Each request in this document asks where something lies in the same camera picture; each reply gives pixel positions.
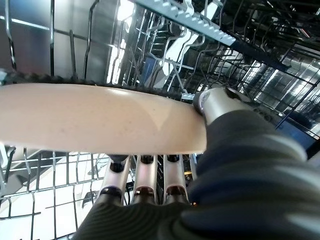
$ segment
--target metal finger segment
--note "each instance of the metal finger segment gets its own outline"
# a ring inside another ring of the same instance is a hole
[[[157,169],[158,156],[141,156],[138,155],[136,160],[135,182],[133,187],[134,197],[140,194],[142,188],[148,188],[153,191],[154,203],[157,204]]]
[[[169,156],[163,155],[163,175],[164,175],[164,188],[163,188],[163,202],[171,203],[170,199],[170,190],[172,188],[178,188],[180,193],[175,193],[176,196],[173,196],[173,202],[187,202],[188,194],[186,189],[186,180],[184,174],[184,163],[183,156]]]

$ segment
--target rack tine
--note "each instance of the rack tine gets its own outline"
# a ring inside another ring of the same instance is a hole
[[[55,75],[55,0],[50,4],[50,74]]]
[[[35,194],[32,192],[32,217],[31,217],[31,237],[30,239],[33,240],[34,239],[34,223],[35,223],[35,205],[36,205],[36,201],[35,201]]]
[[[35,190],[39,190],[39,181],[40,181],[40,167],[41,167],[41,159],[42,153],[38,154],[38,161],[37,161],[37,168],[36,168],[36,183],[35,183]]]
[[[136,77],[137,79],[139,80],[139,83],[141,83],[141,76],[140,76],[140,73],[139,73],[139,70],[138,70],[138,65],[137,65],[137,62],[136,62],[136,59],[135,59],[135,54],[134,54],[134,51],[132,50],[132,47],[130,46],[129,48],[130,50],[130,53],[131,53],[131,56],[132,56],[132,63],[133,63],[133,66],[134,66],[134,71],[135,71],[135,74],[136,74]]]
[[[184,28],[183,32],[180,33],[179,36],[171,36],[171,37],[168,37],[168,39],[167,39],[167,41],[166,41],[166,43],[165,43],[165,47],[164,47],[162,64],[161,64],[162,67],[164,67],[164,65],[165,65],[166,54],[167,54],[167,50],[168,50],[168,46],[169,46],[170,41],[177,40],[177,39],[179,39],[179,38],[183,38],[186,34],[187,34],[187,29]]]
[[[146,51],[146,44],[147,44],[147,41],[148,41],[148,38],[149,38],[149,35],[151,32],[155,32],[154,34],[156,34],[156,32],[159,30],[159,29],[162,29],[165,25],[165,17],[162,16],[161,17],[161,22],[160,24],[158,24],[157,26],[154,26],[154,27],[150,27],[146,30],[145,32],[145,38],[144,38],[144,42],[143,42],[143,45],[142,45],[142,56],[140,58],[140,61],[138,63],[138,66],[139,66],[139,69],[142,65],[142,63],[144,62],[144,57],[145,57],[145,51]]]
[[[195,75],[196,73],[196,69],[197,69],[197,66],[198,66],[198,62],[199,62],[199,59],[200,59],[200,56],[202,53],[214,53],[214,52],[217,52],[218,50],[220,49],[220,42],[218,42],[218,45],[215,49],[205,49],[205,50],[201,50],[196,58],[196,61],[195,61],[195,65],[194,65],[194,68],[193,68],[193,73],[191,73],[191,75],[188,77],[187,81],[186,81],[186,86],[189,85],[190,81],[191,81],[191,78]]]
[[[28,160],[27,159],[27,149],[25,147],[23,148],[23,157],[24,157],[24,161],[25,161],[25,167],[26,167],[26,170],[28,172],[28,180],[27,180],[27,184],[26,184],[26,192],[29,193],[31,169],[30,169],[29,162],[27,161]]]
[[[86,50],[84,55],[84,66],[83,66],[83,79],[87,78],[87,66],[88,66],[88,56],[91,47],[91,29],[92,29],[92,17],[93,12],[96,5],[99,3],[100,0],[95,0],[94,3],[91,5],[89,10],[89,19],[88,19],[88,39],[86,41]]]
[[[76,69],[76,56],[75,56],[75,39],[74,39],[74,31],[70,29],[70,50],[71,50],[71,64],[72,64],[72,80],[78,80],[77,69]]]
[[[78,230],[78,218],[77,218],[77,208],[76,208],[76,196],[75,196],[75,185],[72,187],[72,197],[73,197],[73,211],[75,220],[75,230]]]
[[[11,36],[10,0],[5,0],[4,13],[5,13],[5,31],[6,31],[6,35],[8,37],[9,46],[10,46],[11,65],[14,70],[17,70],[14,41]]]
[[[182,53],[182,56],[181,56],[180,66],[179,66],[179,70],[178,70],[179,73],[181,71],[182,63],[184,61],[184,57],[185,57],[185,54],[187,52],[186,49],[190,48],[190,47],[200,47],[205,43],[205,40],[206,40],[206,37],[204,35],[202,35],[202,41],[200,43],[188,44],[188,45],[185,46],[185,48],[183,50],[183,53]]]
[[[233,18],[232,33],[235,33],[236,20],[237,20],[238,14],[239,14],[239,12],[240,12],[240,9],[241,9],[241,7],[242,7],[242,4],[244,4],[244,0],[241,0],[241,3],[240,3],[240,5],[239,5],[239,7],[238,7],[238,9],[237,9],[237,11],[236,11],[236,14],[235,14],[234,18]]]
[[[8,149],[8,151],[7,151],[8,162],[7,162],[7,165],[6,165],[6,171],[5,171],[5,175],[4,175],[4,182],[5,183],[8,182],[9,173],[10,173],[10,167],[11,167],[11,163],[12,163],[12,158],[14,157],[15,152],[16,152],[16,148],[15,147],[10,147]]]
[[[187,94],[188,91],[184,88],[184,85],[183,85],[182,82],[181,82],[181,79],[180,79],[180,76],[179,76],[179,73],[178,73],[178,71],[177,71],[176,66],[173,66],[173,70],[174,70],[175,75],[176,75],[176,77],[177,77],[177,79],[178,79],[178,81],[179,81],[179,84],[180,84],[181,89]]]

